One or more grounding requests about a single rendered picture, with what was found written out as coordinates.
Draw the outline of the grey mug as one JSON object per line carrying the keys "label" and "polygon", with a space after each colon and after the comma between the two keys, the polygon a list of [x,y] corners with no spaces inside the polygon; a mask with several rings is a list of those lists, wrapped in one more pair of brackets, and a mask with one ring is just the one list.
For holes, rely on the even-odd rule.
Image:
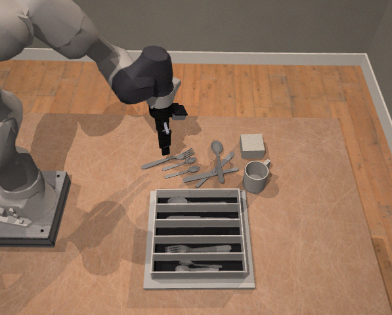
{"label": "grey mug", "polygon": [[249,162],[244,169],[243,187],[253,194],[262,192],[265,188],[269,174],[271,161],[267,159],[264,163],[260,161]]}

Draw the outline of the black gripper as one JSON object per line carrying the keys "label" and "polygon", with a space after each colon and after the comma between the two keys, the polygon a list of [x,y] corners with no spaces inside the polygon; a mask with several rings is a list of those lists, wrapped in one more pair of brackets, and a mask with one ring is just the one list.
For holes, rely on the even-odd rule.
{"label": "black gripper", "polygon": [[170,154],[171,129],[169,129],[169,117],[173,113],[173,104],[167,108],[150,108],[149,113],[155,119],[156,130],[158,131],[159,148],[162,149],[162,156]]}

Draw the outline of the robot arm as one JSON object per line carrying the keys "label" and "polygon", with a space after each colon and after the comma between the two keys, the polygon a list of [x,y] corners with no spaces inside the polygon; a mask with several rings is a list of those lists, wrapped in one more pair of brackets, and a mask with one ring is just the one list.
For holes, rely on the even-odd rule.
{"label": "robot arm", "polygon": [[[188,115],[173,103],[181,80],[173,77],[162,47],[145,47],[133,61],[101,37],[72,0],[0,0],[0,62],[32,45],[34,36],[68,59],[94,60],[122,103],[146,101],[157,109],[173,104],[172,120]],[[0,222],[27,228],[54,208],[57,194],[29,151],[15,146],[22,119],[22,101],[0,87]]]}

